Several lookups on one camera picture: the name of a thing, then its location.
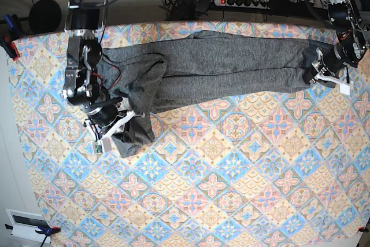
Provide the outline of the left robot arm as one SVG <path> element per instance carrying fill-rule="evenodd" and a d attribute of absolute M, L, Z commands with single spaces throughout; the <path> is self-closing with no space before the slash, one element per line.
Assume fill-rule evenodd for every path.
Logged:
<path fill-rule="evenodd" d="M 338 43 L 330 50 L 316 49 L 317 58 L 303 74 L 303 79 L 307 84 L 336 83 L 342 94 L 350 95 L 354 82 L 350 80 L 348 68 L 357 68 L 369 50 L 369 26 L 363 22 L 355 0 L 322 1 L 328 20 L 317 14 L 308 0 L 305 3 L 316 19 L 336 31 Z"/>

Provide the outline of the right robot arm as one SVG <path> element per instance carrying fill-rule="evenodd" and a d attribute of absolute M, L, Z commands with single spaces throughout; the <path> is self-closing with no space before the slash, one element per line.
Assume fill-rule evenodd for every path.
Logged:
<path fill-rule="evenodd" d="M 111 97 L 98 73 L 98 63 L 108 60 L 98 31 L 105 30 L 109 5 L 109 0 L 69 0 L 65 31 L 70 37 L 62 95 L 86 114 L 84 126 L 93 137 L 95 153 L 109 152 L 115 144 L 126 158 L 141 148 L 134 141 L 138 129 L 134 120 L 145 114 L 122 109 L 127 97 Z"/>

